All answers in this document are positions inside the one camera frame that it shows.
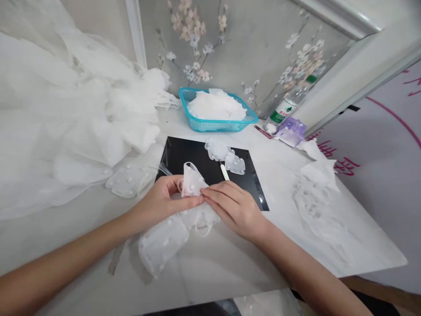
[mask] forearm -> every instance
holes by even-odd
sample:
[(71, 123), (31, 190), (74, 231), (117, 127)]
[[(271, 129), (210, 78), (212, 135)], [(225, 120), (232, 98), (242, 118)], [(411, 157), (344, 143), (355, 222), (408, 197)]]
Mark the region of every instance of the forearm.
[(254, 243), (317, 313), (372, 315), (351, 290), (272, 223)]
[(0, 278), (0, 315), (31, 315), (130, 236), (127, 215)]

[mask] water bottle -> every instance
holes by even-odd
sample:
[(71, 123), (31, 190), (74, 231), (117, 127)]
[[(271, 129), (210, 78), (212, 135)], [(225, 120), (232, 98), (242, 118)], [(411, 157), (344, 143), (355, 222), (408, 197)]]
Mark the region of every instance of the water bottle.
[(316, 76), (310, 75), (307, 77), (303, 85), (297, 85), (291, 89), (291, 91), (273, 111), (271, 116), (269, 116), (266, 120), (264, 129), (268, 133), (274, 134), (278, 129), (278, 126), (281, 125), (281, 122), (301, 105), (302, 101), (316, 80)]

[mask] black cutting mat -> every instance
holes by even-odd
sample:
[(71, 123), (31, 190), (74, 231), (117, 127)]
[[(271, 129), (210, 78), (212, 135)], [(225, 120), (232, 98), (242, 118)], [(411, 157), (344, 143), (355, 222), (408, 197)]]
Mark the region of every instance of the black cutting mat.
[[(250, 192), (261, 211), (269, 211), (266, 198), (254, 169), (250, 153), (245, 149), (232, 148), (235, 154), (244, 159), (246, 172), (244, 175), (237, 175), (228, 171), (229, 179), (240, 188)], [(182, 138), (168, 137), (162, 154), (163, 163), (172, 174), (183, 174), (184, 163), (193, 163), (208, 185), (224, 181), (219, 162), (211, 160), (205, 149), (205, 143)], [(158, 172), (157, 179), (165, 176), (162, 171)]]

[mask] hand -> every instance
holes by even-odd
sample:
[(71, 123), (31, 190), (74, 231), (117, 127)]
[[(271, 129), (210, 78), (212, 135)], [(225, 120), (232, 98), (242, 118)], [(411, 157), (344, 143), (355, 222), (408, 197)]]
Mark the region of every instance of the hand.
[(250, 193), (231, 181), (211, 185), (201, 192), (205, 201), (235, 233), (251, 242), (263, 236), (269, 221)]
[(145, 197), (126, 213), (130, 218), (129, 229), (132, 235), (151, 228), (175, 213), (194, 208), (205, 202), (203, 197), (171, 199), (171, 196), (178, 192), (177, 183), (182, 178), (183, 175), (162, 176)]

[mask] finger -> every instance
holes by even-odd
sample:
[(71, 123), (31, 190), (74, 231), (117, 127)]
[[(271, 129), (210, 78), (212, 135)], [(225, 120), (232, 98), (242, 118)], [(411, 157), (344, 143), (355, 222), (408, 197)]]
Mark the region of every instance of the finger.
[(233, 229), (235, 227), (235, 222), (232, 217), (221, 207), (219, 204), (213, 202), (210, 198), (205, 197), (205, 201), (209, 204), (209, 206), (218, 214), (218, 216), (222, 219), (222, 221)]
[(178, 192), (177, 183), (183, 179), (183, 175), (174, 175), (174, 176), (162, 176), (159, 179), (163, 179), (162, 181), (168, 188), (168, 193), (173, 195), (175, 192)]
[(225, 194), (212, 190), (210, 187), (200, 190), (205, 197), (219, 204), (232, 218), (238, 214), (239, 204)]
[(203, 197), (186, 197), (179, 200), (171, 200), (168, 202), (168, 207), (171, 214), (195, 208), (205, 202)]
[(230, 186), (227, 182), (229, 181), (224, 181), (221, 183), (211, 185), (209, 189), (221, 192), (225, 194), (226, 196), (228, 196), (229, 198), (233, 199), (238, 204), (240, 204), (241, 201), (244, 200), (244, 194), (238, 191), (237, 189), (233, 188), (232, 186)]
[(232, 181), (224, 181), (224, 182), (222, 182), (222, 183), (226, 183), (227, 185), (230, 185), (230, 186), (232, 186), (234, 189), (236, 189), (236, 190), (238, 190), (239, 192), (241, 192), (242, 194), (244, 194), (244, 192), (245, 192), (245, 190), (243, 190), (242, 188), (240, 188), (237, 184), (235, 184), (234, 182), (232, 182)]

